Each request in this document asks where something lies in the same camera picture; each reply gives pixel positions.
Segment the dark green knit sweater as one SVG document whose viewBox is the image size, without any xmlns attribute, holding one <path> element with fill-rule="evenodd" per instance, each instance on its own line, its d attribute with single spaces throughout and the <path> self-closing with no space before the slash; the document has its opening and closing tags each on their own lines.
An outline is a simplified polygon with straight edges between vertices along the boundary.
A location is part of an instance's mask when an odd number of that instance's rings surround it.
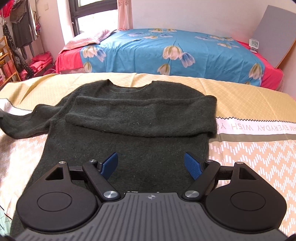
<svg viewBox="0 0 296 241">
<path fill-rule="evenodd" d="M 80 166 L 117 153 L 110 181 L 120 192 L 183 192 L 192 181 L 184 155 L 208 159 L 217 133 L 217 99 L 188 86 L 154 81 L 125 88 L 109 80 L 78 87 L 55 105 L 26 115 L 1 112 L 1 129 L 15 139 L 47 134 L 28 186 L 59 161 Z"/>
</svg>

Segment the hanging dark clothes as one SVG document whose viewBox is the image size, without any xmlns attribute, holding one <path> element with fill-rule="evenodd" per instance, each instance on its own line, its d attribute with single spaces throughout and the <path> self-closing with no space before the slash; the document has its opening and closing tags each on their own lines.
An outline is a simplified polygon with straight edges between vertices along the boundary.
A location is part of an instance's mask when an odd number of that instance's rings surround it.
<svg viewBox="0 0 296 241">
<path fill-rule="evenodd" d="M 37 39 L 36 24 L 29 1 L 10 1 L 3 7 L 1 14 L 9 17 L 12 34 L 7 24 L 3 25 L 3 34 L 6 37 L 12 52 L 16 70 L 20 73 L 26 71 L 25 79 L 34 76 L 34 70 L 26 63 L 27 54 L 25 47 L 28 46 L 32 54 L 32 42 Z"/>
</svg>

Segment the patterned beige table cloth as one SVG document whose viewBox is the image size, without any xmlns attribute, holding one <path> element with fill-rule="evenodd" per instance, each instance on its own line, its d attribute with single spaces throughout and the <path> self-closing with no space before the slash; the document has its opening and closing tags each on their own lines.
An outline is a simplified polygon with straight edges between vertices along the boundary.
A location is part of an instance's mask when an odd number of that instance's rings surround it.
<svg viewBox="0 0 296 241">
<path fill-rule="evenodd" d="M 204 78 L 137 73 L 48 74 L 9 83 L 1 90 L 1 109 L 24 115 L 37 104 L 57 104 L 80 85 L 110 80 L 122 87 L 152 81 L 187 85 L 217 98 L 217 136 L 209 157 L 223 166 L 241 161 L 250 166 L 286 200 L 280 229 L 295 233 L 295 100 L 288 94 L 247 84 Z"/>
</svg>

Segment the red bed sheet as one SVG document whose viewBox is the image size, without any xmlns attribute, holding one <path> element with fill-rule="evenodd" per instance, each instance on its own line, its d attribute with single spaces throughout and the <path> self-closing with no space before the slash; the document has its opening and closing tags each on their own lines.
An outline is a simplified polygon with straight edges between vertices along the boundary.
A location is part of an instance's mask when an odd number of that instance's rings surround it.
<svg viewBox="0 0 296 241">
<path fill-rule="evenodd" d="M 77 48 L 64 48 L 57 56 L 55 62 L 55 70 L 58 74 L 70 73 L 85 73 L 80 50 L 84 46 L 79 45 Z M 280 91 L 280 86 L 283 79 L 283 71 L 280 68 L 274 68 L 264 57 L 259 53 L 253 53 L 265 66 L 265 71 L 262 77 L 261 87 Z"/>
</svg>

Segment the blue floral bed quilt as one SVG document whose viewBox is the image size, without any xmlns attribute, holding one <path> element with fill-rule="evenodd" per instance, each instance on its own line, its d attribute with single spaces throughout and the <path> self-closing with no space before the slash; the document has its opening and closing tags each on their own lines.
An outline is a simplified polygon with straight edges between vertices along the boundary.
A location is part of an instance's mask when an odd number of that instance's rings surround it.
<svg viewBox="0 0 296 241">
<path fill-rule="evenodd" d="M 80 51 L 85 72 L 148 73 L 260 86 L 265 66 L 231 37 L 175 29 L 115 31 Z"/>
</svg>

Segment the pink pillow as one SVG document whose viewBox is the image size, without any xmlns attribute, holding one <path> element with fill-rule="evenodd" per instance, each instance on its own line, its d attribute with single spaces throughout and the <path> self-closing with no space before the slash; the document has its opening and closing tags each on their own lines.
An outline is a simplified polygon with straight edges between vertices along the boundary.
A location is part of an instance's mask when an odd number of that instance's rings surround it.
<svg viewBox="0 0 296 241">
<path fill-rule="evenodd" d="M 79 47 L 85 47 L 90 44 L 100 44 L 108 38 L 115 30 L 102 30 L 98 32 L 84 32 L 72 38 L 61 50 L 68 51 Z"/>
</svg>

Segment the small digital clock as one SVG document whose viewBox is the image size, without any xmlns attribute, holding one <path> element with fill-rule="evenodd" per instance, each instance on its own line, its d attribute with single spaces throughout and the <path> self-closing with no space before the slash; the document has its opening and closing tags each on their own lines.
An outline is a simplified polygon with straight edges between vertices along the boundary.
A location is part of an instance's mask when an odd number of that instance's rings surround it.
<svg viewBox="0 0 296 241">
<path fill-rule="evenodd" d="M 257 50 L 259 49 L 259 41 L 252 38 L 249 39 L 249 47 L 251 52 L 257 53 Z"/>
</svg>

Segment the wooden shelf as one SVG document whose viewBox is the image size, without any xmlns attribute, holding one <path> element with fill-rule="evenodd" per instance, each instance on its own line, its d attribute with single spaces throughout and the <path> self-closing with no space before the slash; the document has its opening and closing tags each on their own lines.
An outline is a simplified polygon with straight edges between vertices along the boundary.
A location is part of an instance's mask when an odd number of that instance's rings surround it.
<svg viewBox="0 0 296 241">
<path fill-rule="evenodd" d="M 9 82 L 20 82 L 19 73 L 16 70 L 16 66 L 13 61 L 8 42 L 5 36 L 1 37 L 1 89 Z"/>
</svg>

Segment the window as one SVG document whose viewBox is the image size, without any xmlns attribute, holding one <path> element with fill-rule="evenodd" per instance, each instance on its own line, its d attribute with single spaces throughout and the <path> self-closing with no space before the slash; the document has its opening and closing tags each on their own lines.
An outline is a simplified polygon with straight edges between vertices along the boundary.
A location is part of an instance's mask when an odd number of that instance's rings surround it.
<svg viewBox="0 0 296 241">
<path fill-rule="evenodd" d="M 115 30 L 118 27 L 116 0 L 69 0 L 74 35 L 92 30 Z"/>
</svg>

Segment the pink curtain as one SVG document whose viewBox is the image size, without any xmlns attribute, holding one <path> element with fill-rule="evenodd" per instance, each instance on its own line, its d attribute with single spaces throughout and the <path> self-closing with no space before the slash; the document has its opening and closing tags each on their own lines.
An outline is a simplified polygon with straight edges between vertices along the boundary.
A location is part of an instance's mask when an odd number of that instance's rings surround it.
<svg viewBox="0 0 296 241">
<path fill-rule="evenodd" d="M 132 1 L 117 0 L 118 30 L 130 30 L 133 28 Z"/>
</svg>

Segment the grey board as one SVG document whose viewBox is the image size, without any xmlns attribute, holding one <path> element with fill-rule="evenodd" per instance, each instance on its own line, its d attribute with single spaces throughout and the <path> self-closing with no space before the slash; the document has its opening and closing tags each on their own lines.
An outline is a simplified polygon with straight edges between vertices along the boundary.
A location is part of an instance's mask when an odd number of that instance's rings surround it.
<svg viewBox="0 0 296 241">
<path fill-rule="evenodd" d="M 278 68 L 295 43 L 296 14 L 276 6 L 267 6 L 252 38 L 259 42 L 258 52 Z"/>
</svg>

